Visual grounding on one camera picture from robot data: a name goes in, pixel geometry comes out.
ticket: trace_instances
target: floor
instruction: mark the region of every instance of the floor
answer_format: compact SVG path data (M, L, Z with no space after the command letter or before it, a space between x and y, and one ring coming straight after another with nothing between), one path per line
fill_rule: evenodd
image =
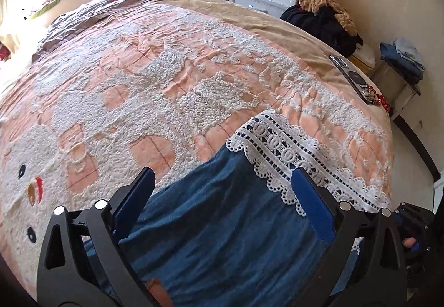
M423 160L392 123L393 152L392 208L401 202L433 209L433 178Z

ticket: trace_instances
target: beige curtain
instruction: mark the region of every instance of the beige curtain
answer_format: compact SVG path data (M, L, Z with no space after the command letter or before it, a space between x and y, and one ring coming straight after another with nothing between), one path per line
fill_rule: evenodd
M14 54L19 48L18 33L24 24L19 0L0 0L0 42Z

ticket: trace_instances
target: bedspread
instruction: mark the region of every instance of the bedspread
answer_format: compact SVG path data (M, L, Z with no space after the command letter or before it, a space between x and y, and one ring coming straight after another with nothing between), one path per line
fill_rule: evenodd
M32 295L55 206L110 198L143 166L167 187L267 109L389 194L388 116L294 26L217 0L128 0L76 25L0 105L1 252Z

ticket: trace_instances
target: bolt head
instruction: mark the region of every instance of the bolt head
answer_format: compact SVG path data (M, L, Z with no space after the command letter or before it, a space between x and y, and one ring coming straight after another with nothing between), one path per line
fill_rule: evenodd
M104 209L107 206L108 202L106 200L98 200L95 204L94 207L96 207L97 209Z
M382 215L385 216L385 217L390 217L390 215L392 215L392 213L390 212L390 210L387 209L387 208L382 208L382 209L381 209L381 213L382 213Z
M342 209L343 211L349 211L350 209L352 209L352 206L350 205L349 202L340 202L339 208Z
M61 215L64 211L65 211L65 207L64 206L58 206L58 207L55 207L54 214L55 215Z

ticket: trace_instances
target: folded clothes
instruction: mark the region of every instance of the folded clothes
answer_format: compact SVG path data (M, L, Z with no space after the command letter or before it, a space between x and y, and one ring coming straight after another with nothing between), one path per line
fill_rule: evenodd
M381 59L386 60L397 70L404 79L410 84L417 84L423 78L424 70L416 63L410 62L406 58L401 57L397 52L396 46L382 42L379 46L381 51Z
M397 38L394 42L396 51L401 55L401 58L407 59L409 62L416 64L416 66L424 71L424 64L422 62L421 54L413 46L413 44L406 38Z

